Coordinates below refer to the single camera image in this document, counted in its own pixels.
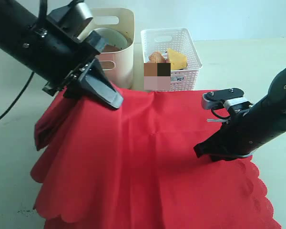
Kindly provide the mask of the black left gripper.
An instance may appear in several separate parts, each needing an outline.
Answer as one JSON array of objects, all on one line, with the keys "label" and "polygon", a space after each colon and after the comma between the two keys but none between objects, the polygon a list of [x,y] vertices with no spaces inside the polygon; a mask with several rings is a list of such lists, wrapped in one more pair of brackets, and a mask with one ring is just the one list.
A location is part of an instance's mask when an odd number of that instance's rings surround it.
[{"label": "black left gripper", "polygon": [[85,95],[109,109],[121,107],[123,96],[95,58],[106,45],[97,32],[80,41],[47,19],[42,27],[34,23],[27,28],[26,43],[26,66],[47,81],[44,92],[53,96],[65,87],[65,98]]}]

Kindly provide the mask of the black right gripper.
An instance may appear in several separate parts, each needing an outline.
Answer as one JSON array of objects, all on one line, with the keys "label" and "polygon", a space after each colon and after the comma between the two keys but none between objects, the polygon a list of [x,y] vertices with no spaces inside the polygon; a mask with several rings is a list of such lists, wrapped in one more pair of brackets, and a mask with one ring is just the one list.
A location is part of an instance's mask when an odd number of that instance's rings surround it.
[{"label": "black right gripper", "polygon": [[272,140],[272,106],[268,102],[236,104],[228,112],[230,120],[194,146],[197,158],[204,155],[213,161],[245,158]]}]

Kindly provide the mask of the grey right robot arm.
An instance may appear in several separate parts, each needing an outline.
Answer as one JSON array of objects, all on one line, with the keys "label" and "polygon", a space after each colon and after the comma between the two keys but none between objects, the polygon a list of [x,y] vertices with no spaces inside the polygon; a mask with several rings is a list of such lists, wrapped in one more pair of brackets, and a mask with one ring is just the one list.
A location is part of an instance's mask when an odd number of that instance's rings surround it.
[{"label": "grey right robot arm", "polygon": [[286,68],[273,79],[267,95],[255,104],[239,88],[204,93],[201,104],[222,125],[194,147],[196,156],[207,155],[212,161],[247,158],[286,132]]}]

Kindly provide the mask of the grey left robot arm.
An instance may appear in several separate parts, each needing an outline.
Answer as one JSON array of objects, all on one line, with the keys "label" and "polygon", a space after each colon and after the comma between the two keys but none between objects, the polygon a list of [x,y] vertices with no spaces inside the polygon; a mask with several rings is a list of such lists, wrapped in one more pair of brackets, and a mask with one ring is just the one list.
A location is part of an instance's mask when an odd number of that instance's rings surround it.
[{"label": "grey left robot arm", "polygon": [[82,0],[47,11],[40,1],[38,16],[15,0],[0,0],[0,49],[46,80],[49,95],[88,95],[118,109],[122,95],[106,77],[98,56],[107,41],[96,31],[80,40],[93,16]]}]

